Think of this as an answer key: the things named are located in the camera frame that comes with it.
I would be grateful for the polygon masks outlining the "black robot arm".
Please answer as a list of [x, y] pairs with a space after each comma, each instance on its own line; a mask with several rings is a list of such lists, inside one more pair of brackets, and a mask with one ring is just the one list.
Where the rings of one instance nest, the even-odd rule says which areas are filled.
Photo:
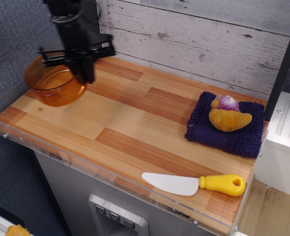
[[59, 38], [39, 48], [45, 67], [67, 66], [85, 83], [95, 80], [94, 63], [115, 55], [113, 36], [101, 33], [100, 11], [94, 0], [46, 0], [50, 21]]

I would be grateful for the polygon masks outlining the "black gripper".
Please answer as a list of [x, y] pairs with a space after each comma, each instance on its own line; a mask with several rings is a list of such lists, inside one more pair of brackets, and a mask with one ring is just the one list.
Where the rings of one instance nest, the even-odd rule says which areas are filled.
[[59, 38], [39, 48], [42, 62], [46, 67], [64, 64], [79, 84], [92, 84], [95, 61], [115, 55], [113, 36], [89, 31], [79, 14], [51, 16], [50, 20], [57, 27]]

